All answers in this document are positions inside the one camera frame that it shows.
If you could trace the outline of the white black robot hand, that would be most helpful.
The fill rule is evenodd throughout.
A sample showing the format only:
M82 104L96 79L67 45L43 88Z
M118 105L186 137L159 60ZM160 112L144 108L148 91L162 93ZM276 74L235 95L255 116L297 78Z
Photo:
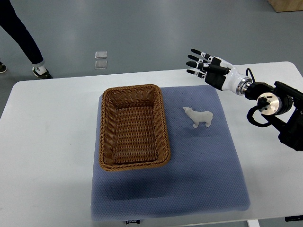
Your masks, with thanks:
M208 85L220 91L245 92L247 90L250 78L240 74L234 65L196 49L191 49L191 52L199 57L188 55L193 61L186 62L186 65L199 70L208 68L208 71L205 73L187 69L187 73L205 79Z

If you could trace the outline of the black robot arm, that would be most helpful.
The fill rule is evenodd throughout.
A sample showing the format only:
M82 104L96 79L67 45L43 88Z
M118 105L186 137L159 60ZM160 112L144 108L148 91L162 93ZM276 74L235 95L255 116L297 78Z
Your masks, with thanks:
M279 131L278 139L288 147L303 149L303 94L302 92L276 81L274 86L256 82L251 69L240 74L231 63L192 49L188 73L193 74L220 90L231 91L248 100L255 100L256 106L247 113L248 121L257 127L272 125Z

